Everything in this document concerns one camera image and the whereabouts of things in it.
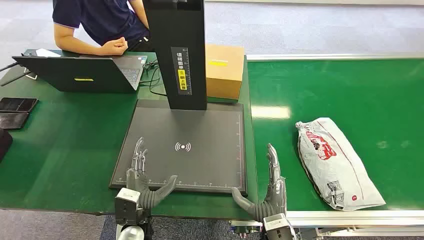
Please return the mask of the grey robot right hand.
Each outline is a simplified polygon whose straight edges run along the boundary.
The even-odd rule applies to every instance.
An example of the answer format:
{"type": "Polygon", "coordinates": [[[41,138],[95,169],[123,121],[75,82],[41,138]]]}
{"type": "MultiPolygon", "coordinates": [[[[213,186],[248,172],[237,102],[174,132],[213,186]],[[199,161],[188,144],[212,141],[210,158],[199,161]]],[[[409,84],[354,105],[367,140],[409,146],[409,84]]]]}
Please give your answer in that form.
{"type": "Polygon", "coordinates": [[[255,204],[241,195],[236,187],[231,187],[231,194],[236,204],[251,215],[255,221],[260,222],[263,218],[276,214],[286,214],[287,193],[285,178],[281,175],[281,167],[276,149],[271,143],[267,144],[268,159],[268,185],[267,193],[263,202],[255,204]]]}

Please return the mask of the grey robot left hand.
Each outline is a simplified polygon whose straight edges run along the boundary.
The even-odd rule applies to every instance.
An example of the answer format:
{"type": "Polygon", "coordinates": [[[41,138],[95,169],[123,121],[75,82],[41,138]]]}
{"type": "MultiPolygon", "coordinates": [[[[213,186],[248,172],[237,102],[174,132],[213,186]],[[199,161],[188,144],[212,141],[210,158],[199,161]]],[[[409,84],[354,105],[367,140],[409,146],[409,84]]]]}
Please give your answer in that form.
{"type": "Polygon", "coordinates": [[[139,192],[139,203],[143,208],[151,209],[175,189],[178,176],[170,176],[166,184],[158,190],[149,189],[146,175],[147,152],[145,139],[141,136],[135,144],[130,168],[126,171],[126,187],[139,192]]]}

